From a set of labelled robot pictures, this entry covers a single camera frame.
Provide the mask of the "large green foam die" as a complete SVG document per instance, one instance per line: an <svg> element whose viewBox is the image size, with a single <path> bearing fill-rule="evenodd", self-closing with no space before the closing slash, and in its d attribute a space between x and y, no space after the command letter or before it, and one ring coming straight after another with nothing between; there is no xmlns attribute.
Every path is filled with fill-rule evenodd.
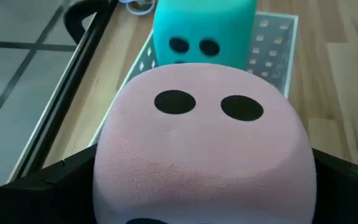
<svg viewBox="0 0 358 224"><path fill-rule="evenodd" d="M215 63L245 69L257 0L158 0L159 65Z"/></svg>

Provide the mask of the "white perforated basket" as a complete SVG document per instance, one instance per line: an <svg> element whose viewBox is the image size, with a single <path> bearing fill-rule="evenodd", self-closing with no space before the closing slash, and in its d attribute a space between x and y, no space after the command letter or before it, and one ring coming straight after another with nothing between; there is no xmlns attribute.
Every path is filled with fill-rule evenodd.
<svg viewBox="0 0 358 224"><path fill-rule="evenodd" d="M155 58L153 33L152 29L127 75L119 83L119 89L88 147L98 143L109 110L126 83L142 72L159 66ZM255 14L245 70L269 82L286 99L290 93L297 33L296 15L262 11Z"/></svg>

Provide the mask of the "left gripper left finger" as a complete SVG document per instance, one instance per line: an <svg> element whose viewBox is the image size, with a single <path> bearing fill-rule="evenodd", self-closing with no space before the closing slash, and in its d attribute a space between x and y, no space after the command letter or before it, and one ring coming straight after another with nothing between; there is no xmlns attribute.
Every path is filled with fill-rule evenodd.
<svg viewBox="0 0 358 224"><path fill-rule="evenodd" d="M96 224L96 145L0 186L0 224Z"/></svg>

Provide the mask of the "large pink foam die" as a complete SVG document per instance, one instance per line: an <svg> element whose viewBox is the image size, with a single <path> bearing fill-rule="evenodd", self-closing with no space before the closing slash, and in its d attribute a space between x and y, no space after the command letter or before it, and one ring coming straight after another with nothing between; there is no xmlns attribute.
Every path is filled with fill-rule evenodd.
<svg viewBox="0 0 358 224"><path fill-rule="evenodd" d="M98 224L311 224L315 204L307 133L265 80L166 65L114 100L94 162Z"/></svg>

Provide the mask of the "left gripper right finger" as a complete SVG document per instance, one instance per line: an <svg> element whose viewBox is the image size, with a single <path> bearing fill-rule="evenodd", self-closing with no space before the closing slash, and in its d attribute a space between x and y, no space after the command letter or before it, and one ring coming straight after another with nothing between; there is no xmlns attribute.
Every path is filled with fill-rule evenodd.
<svg viewBox="0 0 358 224"><path fill-rule="evenodd" d="M358 224L358 165L313 149L317 197L313 224Z"/></svg>

